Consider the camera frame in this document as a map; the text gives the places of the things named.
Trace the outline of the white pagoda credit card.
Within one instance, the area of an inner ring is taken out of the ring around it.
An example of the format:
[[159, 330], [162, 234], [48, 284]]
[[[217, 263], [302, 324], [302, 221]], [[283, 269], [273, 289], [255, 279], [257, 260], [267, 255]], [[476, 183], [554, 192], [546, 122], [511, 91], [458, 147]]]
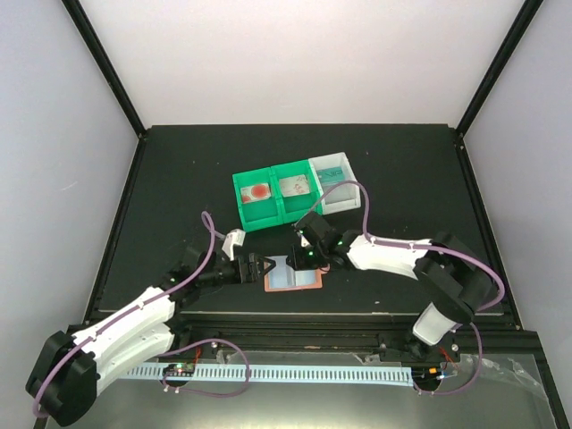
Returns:
[[310, 193], [310, 185], [305, 174], [279, 179], [279, 188], [284, 198], [293, 198]]

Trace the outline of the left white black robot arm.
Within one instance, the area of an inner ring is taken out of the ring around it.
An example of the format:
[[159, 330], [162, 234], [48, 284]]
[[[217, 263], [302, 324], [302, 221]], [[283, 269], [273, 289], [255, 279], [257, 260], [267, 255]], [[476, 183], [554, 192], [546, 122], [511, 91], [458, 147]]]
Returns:
[[192, 336], [178, 326], [178, 312], [205, 288], [255, 283], [275, 266], [255, 253], [228, 260], [213, 250], [187, 250], [158, 283], [106, 319], [74, 333], [52, 334], [25, 384], [34, 416], [71, 425], [133, 367], [154, 357], [185, 355]]

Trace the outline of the pink leather card holder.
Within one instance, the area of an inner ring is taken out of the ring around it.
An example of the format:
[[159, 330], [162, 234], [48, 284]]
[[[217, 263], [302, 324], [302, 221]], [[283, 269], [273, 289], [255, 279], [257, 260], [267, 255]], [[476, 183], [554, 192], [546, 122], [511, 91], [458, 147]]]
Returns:
[[286, 262], [286, 256], [270, 257], [264, 268], [270, 271], [264, 277], [265, 292], [288, 292], [297, 290], [318, 290], [323, 287], [323, 277], [329, 273], [324, 269], [296, 271]]

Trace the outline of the teal chip credit card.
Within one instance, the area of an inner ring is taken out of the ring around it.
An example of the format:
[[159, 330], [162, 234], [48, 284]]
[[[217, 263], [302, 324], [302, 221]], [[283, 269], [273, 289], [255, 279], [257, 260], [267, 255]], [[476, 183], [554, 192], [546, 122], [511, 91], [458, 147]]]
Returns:
[[345, 173], [340, 166], [318, 170], [316, 174], [323, 188], [333, 186], [346, 180]]

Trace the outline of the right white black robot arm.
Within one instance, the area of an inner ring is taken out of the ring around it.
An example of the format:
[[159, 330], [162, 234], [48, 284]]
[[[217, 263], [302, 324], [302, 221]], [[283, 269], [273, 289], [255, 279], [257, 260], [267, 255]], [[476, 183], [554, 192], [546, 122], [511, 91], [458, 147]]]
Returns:
[[497, 305], [506, 292], [500, 276], [448, 233], [434, 240], [385, 239], [367, 231], [340, 233], [314, 212], [294, 228], [301, 242], [292, 247], [287, 264], [296, 271], [380, 271], [421, 283], [429, 304], [406, 338], [408, 354], [417, 360], [428, 359], [445, 334], [472, 323], [478, 312]]

